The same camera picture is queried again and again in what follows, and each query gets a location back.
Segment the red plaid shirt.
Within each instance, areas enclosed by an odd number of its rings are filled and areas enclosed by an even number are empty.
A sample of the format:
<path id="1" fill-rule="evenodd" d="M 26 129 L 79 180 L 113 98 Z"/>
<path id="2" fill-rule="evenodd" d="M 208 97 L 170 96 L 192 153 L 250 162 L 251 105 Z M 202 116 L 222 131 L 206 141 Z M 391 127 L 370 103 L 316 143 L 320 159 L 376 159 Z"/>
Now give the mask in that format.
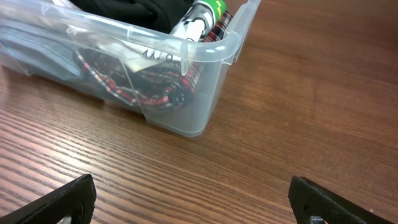
<path id="1" fill-rule="evenodd" d="M 189 62 L 188 71 L 182 73 L 180 61 L 133 72 L 121 59 L 86 44 L 75 51 L 74 59 L 85 79 L 104 96 L 134 109 L 152 111 L 189 105 L 208 68 L 201 62 Z"/>

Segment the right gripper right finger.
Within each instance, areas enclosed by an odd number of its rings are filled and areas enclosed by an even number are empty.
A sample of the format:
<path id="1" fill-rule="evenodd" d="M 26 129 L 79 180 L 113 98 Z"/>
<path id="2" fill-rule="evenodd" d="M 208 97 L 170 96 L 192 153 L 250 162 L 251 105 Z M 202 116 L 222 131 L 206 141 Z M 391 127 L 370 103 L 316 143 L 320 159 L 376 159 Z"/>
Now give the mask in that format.
<path id="1" fill-rule="evenodd" d="M 298 224 L 392 224 L 305 177 L 292 177 L 288 198 Z"/>

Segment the black garment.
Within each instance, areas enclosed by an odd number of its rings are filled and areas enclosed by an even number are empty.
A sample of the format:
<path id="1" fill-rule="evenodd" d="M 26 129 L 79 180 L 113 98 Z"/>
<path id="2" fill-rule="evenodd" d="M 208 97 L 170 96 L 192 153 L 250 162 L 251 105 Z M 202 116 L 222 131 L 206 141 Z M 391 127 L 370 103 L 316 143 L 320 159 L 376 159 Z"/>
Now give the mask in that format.
<path id="1" fill-rule="evenodd" d="M 72 0 L 72 3 L 91 14 L 168 34 L 193 0 Z"/>

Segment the white printed t-shirt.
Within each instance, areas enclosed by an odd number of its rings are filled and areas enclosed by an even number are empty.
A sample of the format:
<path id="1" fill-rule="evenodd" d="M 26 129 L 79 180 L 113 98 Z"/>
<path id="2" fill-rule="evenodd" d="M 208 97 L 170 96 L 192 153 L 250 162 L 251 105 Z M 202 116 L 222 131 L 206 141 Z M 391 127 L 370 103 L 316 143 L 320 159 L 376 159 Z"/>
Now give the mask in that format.
<path id="1" fill-rule="evenodd" d="M 52 0 L 52 2 L 57 6 L 83 11 L 70 0 Z M 223 1 L 193 1 L 187 13 L 168 34 L 191 42 L 204 40 L 205 36 L 215 28 L 216 23 L 221 20 L 225 11 L 226 4 Z M 67 33 L 76 42 L 86 44 L 121 59 L 133 72 L 160 63 L 181 61 L 178 56 L 140 44 L 95 34 L 77 26 L 69 26 Z"/>

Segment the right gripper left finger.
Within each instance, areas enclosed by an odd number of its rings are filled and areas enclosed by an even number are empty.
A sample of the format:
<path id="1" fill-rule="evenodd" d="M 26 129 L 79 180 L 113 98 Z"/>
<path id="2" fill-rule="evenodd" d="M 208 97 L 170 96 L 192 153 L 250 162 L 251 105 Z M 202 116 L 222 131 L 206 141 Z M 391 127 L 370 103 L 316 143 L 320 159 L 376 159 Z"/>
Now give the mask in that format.
<path id="1" fill-rule="evenodd" d="M 1 224 L 89 224 L 95 201 L 93 177 L 85 174 L 1 217 Z"/>

